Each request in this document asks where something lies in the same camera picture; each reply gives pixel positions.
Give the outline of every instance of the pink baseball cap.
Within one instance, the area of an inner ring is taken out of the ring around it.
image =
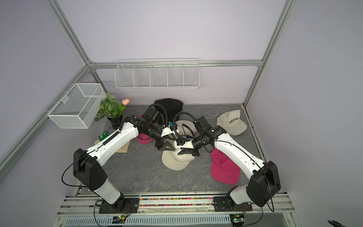
[[[227,155],[214,148],[212,155],[211,175],[217,181],[235,185],[240,178],[241,169]]]
[[[148,135],[145,135],[144,133],[141,133],[136,137],[136,140],[139,141],[141,144],[147,144],[152,141],[152,138]]]

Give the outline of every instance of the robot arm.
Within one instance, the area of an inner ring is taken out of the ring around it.
[[[183,153],[190,152],[193,156],[199,156],[199,149],[211,144],[225,153],[250,179],[248,185],[238,186],[228,193],[236,204],[252,201],[258,206],[263,206],[281,188],[276,165],[271,161],[265,163],[253,156],[220,126],[212,128],[204,117],[198,118],[193,123],[199,129],[199,136],[194,139],[183,139],[172,124],[165,128],[156,127],[157,115],[160,115],[160,112],[150,108],[142,117],[127,118],[121,123],[120,128],[105,140],[86,151],[78,149],[74,153],[73,175],[102,197],[115,211],[124,208],[124,195],[108,180],[102,166],[119,148],[141,133],[154,138],[158,150],[180,148]],[[174,144],[168,144],[166,138],[174,140]]]

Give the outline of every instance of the black arm joint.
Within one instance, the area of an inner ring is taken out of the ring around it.
[[[82,149],[74,152],[73,160],[77,159],[79,160],[73,164],[73,175],[91,191],[100,188],[107,179],[101,165]]]
[[[281,189],[277,166],[269,161],[253,173],[246,187],[247,195],[252,202],[262,207]]]

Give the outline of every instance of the metal vent panel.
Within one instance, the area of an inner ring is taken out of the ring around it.
[[[101,226],[119,226],[113,224],[113,216],[97,216],[97,222]],[[145,215],[129,216],[126,218],[125,226],[172,226],[172,225],[190,225],[190,224],[229,224],[231,220],[226,214],[205,214],[205,215]],[[64,225],[70,226],[97,226],[92,216],[69,217]]]

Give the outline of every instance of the aluminum rail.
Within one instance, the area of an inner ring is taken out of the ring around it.
[[[74,50],[77,52],[79,58],[83,62],[84,65],[89,66],[92,61],[89,59],[86,51],[81,45],[81,42],[78,40],[75,32],[73,31],[72,27],[70,26],[64,12],[62,11],[61,7],[59,6],[56,0],[44,0],[47,4],[49,10],[51,11],[54,19],[57,21],[61,29],[63,30],[64,34],[68,38],[69,42],[73,46]],[[103,84],[102,80],[100,79],[96,70],[90,71],[91,76],[96,81],[96,83],[101,84],[103,90],[107,92],[105,85]]]
[[[188,64],[188,63],[199,63],[199,67],[211,67],[211,66],[262,66],[262,60],[208,60],[208,61],[137,61],[127,62],[132,65],[164,65],[164,64]],[[92,69],[115,69],[117,67],[116,62],[96,62],[90,64]]]
[[[63,89],[63,91],[69,91],[73,84],[81,82],[84,76],[90,73],[90,71],[91,69],[88,66],[84,66]],[[39,116],[36,122],[22,135],[22,137],[8,151],[5,157],[0,160],[0,181],[4,179],[7,173],[11,170],[15,163],[32,144],[32,142],[39,135],[42,129],[46,126],[49,121],[49,118],[47,116],[48,112],[53,109],[57,102],[59,102],[63,98],[64,92],[60,92],[58,97],[54,99],[54,101],[48,106],[48,108]]]
[[[268,61],[270,60],[270,57],[272,56],[272,52],[275,49],[278,40],[284,31],[284,28],[287,24],[287,21],[296,5],[297,0],[287,0],[284,6],[284,9],[281,12],[280,19],[278,20],[278,23],[276,25],[275,31],[271,37],[271,40],[269,42],[269,45],[267,46],[266,52],[262,58],[263,64],[258,68],[258,71],[256,73],[255,78],[253,79],[252,85],[247,93],[246,99],[243,102],[245,106],[248,106],[248,103],[250,102],[253,92],[255,91],[258,82],[260,81],[261,75],[264,72],[264,69],[266,68],[266,65]]]

